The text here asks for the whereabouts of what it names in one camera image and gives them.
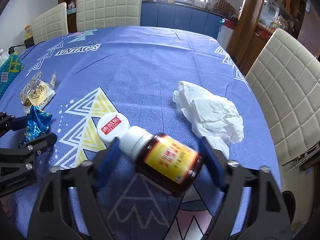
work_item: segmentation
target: black round object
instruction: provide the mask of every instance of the black round object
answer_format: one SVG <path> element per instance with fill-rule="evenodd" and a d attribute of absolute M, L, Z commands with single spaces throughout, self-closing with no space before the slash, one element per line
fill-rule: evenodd
<path fill-rule="evenodd" d="M 296 199 L 293 193 L 289 190 L 282 192 L 282 197 L 284 199 L 285 205 L 287 206 L 290 222 L 292 223 L 294 214 L 296 212 Z"/>

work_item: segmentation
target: chair backrest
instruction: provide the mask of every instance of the chair backrest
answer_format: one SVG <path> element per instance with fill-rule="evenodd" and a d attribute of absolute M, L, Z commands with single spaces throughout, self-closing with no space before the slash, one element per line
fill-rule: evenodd
<path fill-rule="evenodd" d="M 35 45 L 68 34 L 67 4 L 58 4 L 39 15 L 32 23 L 32 34 Z"/>
<path fill-rule="evenodd" d="M 116 26 L 140 26 L 142 0 L 77 0 L 78 32 Z"/>
<path fill-rule="evenodd" d="M 263 111 L 279 164 L 320 141 L 320 62 L 277 29 L 246 78 Z"/>

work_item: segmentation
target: blue tablecloth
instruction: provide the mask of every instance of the blue tablecloth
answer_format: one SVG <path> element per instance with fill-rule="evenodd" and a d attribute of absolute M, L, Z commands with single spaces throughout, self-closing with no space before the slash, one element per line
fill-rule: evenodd
<path fill-rule="evenodd" d="M 244 121 L 244 140 L 230 146 L 230 159 L 254 169 L 271 167 L 280 185 L 275 149 L 258 102 L 228 54 L 211 37 L 152 27 L 105 28 L 40 43 L 21 58 L 24 69 L 1 99 L 0 111 L 22 116 L 18 94 L 23 86 L 37 70 L 47 82 L 57 73 L 57 94 L 45 111 L 53 115 L 51 132 L 58 141 L 37 158 L 39 182 L 11 195 L 16 224 L 24 235 L 48 168 L 74 167 L 105 148 L 95 126 L 107 112 L 118 110 L 131 125 L 153 134 L 166 133 L 197 149 L 190 123 L 172 101 L 180 80 L 235 103 Z M 9 132 L 1 138 L 1 147 L 16 147 L 22 138 L 23 131 Z M 78 227 L 86 233 L 75 188 L 70 195 Z M 248 196 L 246 189 L 233 233 L 241 230 Z M 122 156 L 99 198 L 120 239 L 198 240 L 222 193 L 203 166 L 185 197 L 175 199 L 136 175 L 131 161 Z"/>

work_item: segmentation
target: red label on white lid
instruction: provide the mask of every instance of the red label on white lid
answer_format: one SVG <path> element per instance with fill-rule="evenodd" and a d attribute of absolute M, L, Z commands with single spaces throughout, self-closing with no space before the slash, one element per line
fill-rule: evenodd
<path fill-rule="evenodd" d="M 121 120 L 115 116 L 112 118 L 108 123 L 106 123 L 102 128 L 101 131 L 107 135 L 110 133 L 114 128 L 116 128 L 121 123 Z"/>

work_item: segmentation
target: white bottle cap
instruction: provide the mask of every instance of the white bottle cap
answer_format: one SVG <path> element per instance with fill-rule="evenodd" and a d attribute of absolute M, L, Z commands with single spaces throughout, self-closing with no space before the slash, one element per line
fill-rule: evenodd
<path fill-rule="evenodd" d="M 112 112 L 100 118 L 97 133 L 100 140 L 108 146 L 115 137 L 120 138 L 129 128 L 129 121 L 123 114 Z"/>
<path fill-rule="evenodd" d="M 120 138 L 119 148 L 131 160 L 135 161 L 141 149 L 148 143 L 154 136 L 141 127 L 133 126 Z"/>

